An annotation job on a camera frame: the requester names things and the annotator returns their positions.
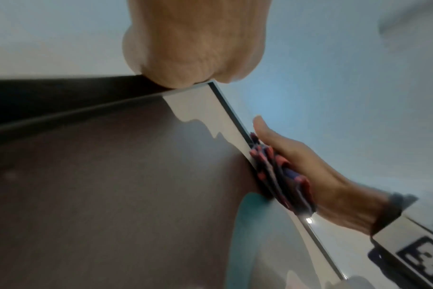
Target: qr code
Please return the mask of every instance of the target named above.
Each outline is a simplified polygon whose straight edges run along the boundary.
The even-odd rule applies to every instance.
[[[397,255],[433,284],[433,240],[431,238],[421,237],[397,252]]]

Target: red and blue cloth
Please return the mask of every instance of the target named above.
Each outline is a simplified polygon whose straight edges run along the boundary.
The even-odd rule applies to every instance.
[[[250,155],[256,161],[258,178],[285,208],[297,216],[312,216],[316,205],[307,177],[293,171],[291,163],[272,147],[261,144],[256,134],[251,133],[250,137],[253,141]]]

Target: hand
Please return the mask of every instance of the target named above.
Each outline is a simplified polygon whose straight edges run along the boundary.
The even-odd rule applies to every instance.
[[[260,116],[254,118],[253,127],[263,143],[290,161],[292,170],[309,179],[320,216],[337,225],[370,233],[388,202],[384,192],[351,182],[304,143],[271,130]]]
[[[271,0],[128,0],[130,68],[169,88],[244,78],[260,62]]]

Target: black wrist strap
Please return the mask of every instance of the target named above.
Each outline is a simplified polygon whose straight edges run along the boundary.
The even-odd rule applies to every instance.
[[[389,202],[383,209],[382,213],[375,221],[370,231],[372,237],[380,232],[383,228],[391,224],[394,220],[401,216],[402,211],[413,204],[418,198],[413,195],[401,195],[394,193],[389,197]]]

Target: framed artwork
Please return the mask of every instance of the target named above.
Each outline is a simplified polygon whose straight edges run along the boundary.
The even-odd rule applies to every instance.
[[[325,288],[213,82],[0,80],[0,288]]]

